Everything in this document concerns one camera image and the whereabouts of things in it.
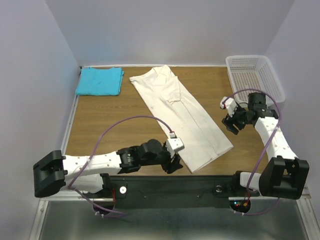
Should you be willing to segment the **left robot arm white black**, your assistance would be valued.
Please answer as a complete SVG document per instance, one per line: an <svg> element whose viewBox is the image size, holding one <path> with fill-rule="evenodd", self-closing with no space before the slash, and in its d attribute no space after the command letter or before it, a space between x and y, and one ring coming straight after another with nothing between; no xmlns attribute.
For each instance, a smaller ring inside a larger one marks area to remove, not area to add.
<svg viewBox="0 0 320 240"><path fill-rule="evenodd" d="M103 180L105 174L134 173L141 167L154 165L171 174L182 168L179 152L184 148L181 138L174 137L165 143L151 139L141 145L94 156L63 155L60 150L54 150L33 165L34 196L45 198L76 189L106 197L111 193L111 184Z"/></svg>

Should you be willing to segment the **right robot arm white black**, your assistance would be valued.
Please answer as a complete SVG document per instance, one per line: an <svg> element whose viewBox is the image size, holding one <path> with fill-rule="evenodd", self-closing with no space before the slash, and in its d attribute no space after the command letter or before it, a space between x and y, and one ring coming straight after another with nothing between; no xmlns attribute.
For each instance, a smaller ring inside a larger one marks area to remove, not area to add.
<svg viewBox="0 0 320 240"><path fill-rule="evenodd" d="M220 108L227 110L222 123L226 129L237 135L247 125L258 132L263 144L261 156L267 155L268 164L262 173L237 171L237 179L230 182L231 192L242 195L257 191L264 197L298 200L303 193L310 166L289 147L281 130L282 115L278 108L270 109L268 93L253 88L248 89L248 103L244 108L232 96L223 97Z"/></svg>

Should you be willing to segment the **white plastic basket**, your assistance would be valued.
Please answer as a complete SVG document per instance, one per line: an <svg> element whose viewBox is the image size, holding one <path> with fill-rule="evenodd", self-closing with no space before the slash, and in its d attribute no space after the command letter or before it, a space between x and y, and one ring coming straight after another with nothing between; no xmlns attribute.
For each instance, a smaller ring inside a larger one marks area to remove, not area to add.
<svg viewBox="0 0 320 240"><path fill-rule="evenodd" d="M278 76L264 55L233 55L225 59L227 74L233 92L262 90L278 103L285 101L285 93Z"/></svg>

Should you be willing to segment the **white t shirt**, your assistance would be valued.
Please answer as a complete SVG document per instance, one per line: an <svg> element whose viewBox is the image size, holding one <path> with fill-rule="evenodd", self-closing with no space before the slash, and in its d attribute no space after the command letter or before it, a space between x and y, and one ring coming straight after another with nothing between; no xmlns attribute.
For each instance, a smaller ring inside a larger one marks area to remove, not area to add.
<svg viewBox="0 0 320 240"><path fill-rule="evenodd" d="M152 113L181 138L179 155L194 173L233 148L233 144L167 66L153 67L130 82Z"/></svg>

